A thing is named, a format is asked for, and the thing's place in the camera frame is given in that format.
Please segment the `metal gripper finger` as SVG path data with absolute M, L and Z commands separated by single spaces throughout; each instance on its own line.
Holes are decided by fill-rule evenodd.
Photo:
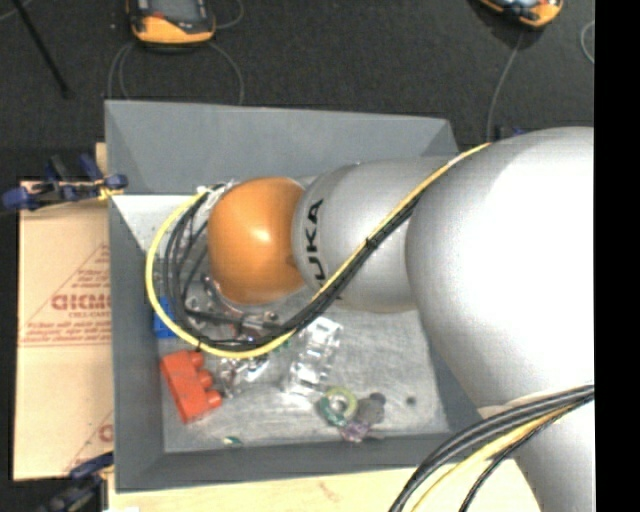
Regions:
M 238 376 L 242 385 L 249 385 L 258 381 L 266 372 L 270 364 L 270 357 L 262 355 L 241 361 Z
M 217 364 L 217 381 L 226 398 L 233 398 L 238 391 L 239 363 L 234 359 L 221 359 Z

